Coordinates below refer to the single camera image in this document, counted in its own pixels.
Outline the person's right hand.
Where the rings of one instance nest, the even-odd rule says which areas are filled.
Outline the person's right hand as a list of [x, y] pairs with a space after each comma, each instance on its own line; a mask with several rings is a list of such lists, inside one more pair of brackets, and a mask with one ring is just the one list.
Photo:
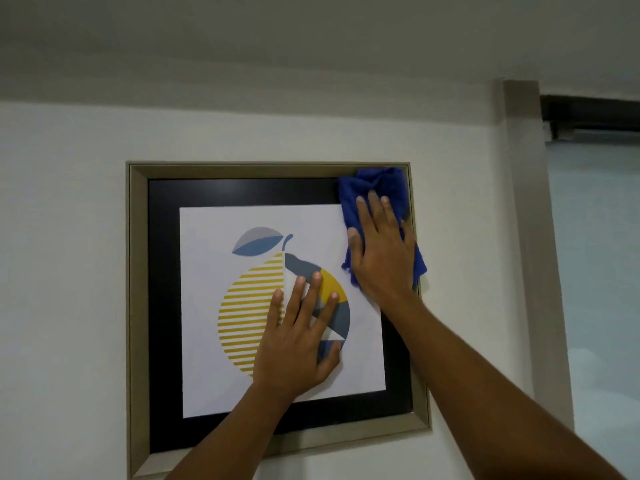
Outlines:
[[415, 237], [413, 246], [405, 246], [400, 226], [388, 197], [380, 198], [386, 207], [388, 229], [376, 229], [371, 218], [369, 195], [367, 200], [356, 199], [358, 214], [365, 236], [365, 250], [359, 269], [353, 269], [364, 292], [391, 318], [415, 301], [412, 287]]

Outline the person's left hand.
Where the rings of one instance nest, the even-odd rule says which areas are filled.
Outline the person's left hand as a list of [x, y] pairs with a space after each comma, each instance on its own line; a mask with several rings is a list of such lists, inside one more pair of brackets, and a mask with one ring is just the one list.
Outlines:
[[323, 359], [318, 360], [319, 345], [333, 316], [339, 295], [331, 292], [315, 322], [311, 318], [309, 326], [302, 326], [301, 302], [307, 290], [306, 278], [297, 277], [284, 317], [280, 318], [277, 329], [266, 336], [265, 328], [254, 361], [252, 384], [266, 381], [290, 385], [298, 389], [300, 395], [320, 385], [318, 364]]

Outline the blue cleaning cloth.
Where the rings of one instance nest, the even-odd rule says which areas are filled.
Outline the blue cleaning cloth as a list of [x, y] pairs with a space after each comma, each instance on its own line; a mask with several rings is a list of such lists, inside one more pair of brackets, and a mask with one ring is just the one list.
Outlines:
[[[400, 226], [399, 233], [402, 239], [404, 239], [405, 233], [401, 227], [401, 220], [409, 217], [410, 211], [408, 187], [404, 172], [399, 167], [362, 168], [357, 170], [353, 176], [339, 177], [338, 196], [344, 224], [348, 231], [349, 229], [357, 231], [363, 251], [365, 250], [365, 236], [358, 214], [356, 199], [361, 196], [364, 200], [367, 200], [368, 194], [372, 191], [380, 198], [383, 196], [388, 197], [396, 221]], [[417, 244], [414, 251], [412, 287], [418, 285], [420, 278], [428, 270]], [[366, 292], [353, 270], [353, 256], [350, 244], [342, 268], [351, 275], [350, 281], [352, 285]]]

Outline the framed fruit art picture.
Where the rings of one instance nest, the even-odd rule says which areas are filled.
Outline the framed fruit art picture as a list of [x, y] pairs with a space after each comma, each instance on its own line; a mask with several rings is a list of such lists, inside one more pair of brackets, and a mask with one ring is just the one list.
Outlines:
[[339, 179], [353, 163], [128, 163], [131, 480], [171, 471], [252, 382], [275, 290], [321, 274], [312, 322], [341, 360], [284, 414], [266, 455], [430, 429], [427, 389], [389, 320], [342, 268]]

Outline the person's left forearm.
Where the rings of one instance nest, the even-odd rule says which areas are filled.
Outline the person's left forearm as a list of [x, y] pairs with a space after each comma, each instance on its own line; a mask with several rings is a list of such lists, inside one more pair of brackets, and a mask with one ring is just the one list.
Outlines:
[[275, 428], [300, 391], [258, 381], [165, 480], [252, 480]]

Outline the person's right forearm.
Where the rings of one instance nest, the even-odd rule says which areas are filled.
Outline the person's right forearm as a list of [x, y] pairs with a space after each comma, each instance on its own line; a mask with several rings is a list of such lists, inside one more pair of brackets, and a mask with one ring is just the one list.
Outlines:
[[475, 480], [625, 480], [411, 290], [375, 301], [402, 337]]

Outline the pale translucent window blind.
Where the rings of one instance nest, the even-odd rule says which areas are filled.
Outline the pale translucent window blind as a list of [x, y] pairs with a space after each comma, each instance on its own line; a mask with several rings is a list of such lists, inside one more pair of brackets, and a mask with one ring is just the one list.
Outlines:
[[640, 134], [547, 152], [575, 432], [640, 480]]

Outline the black roller blind housing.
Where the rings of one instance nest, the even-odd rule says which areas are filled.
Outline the black roller blind housing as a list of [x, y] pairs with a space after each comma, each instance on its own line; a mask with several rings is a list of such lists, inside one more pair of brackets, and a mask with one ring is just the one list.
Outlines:
[[540, 105], [547, 142], [640, 142], [640, 101], [543, 95]]

